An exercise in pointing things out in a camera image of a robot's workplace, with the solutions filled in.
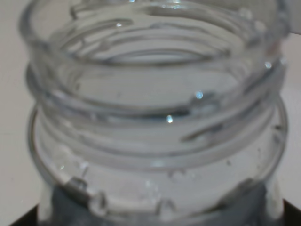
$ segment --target clear plastic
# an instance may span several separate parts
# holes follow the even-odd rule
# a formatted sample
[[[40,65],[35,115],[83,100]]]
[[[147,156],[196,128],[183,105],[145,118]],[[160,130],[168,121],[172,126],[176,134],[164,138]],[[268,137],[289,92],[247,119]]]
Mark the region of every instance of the clear plastic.
[[[281,0],[34,0],[41,225],[280,226]]]

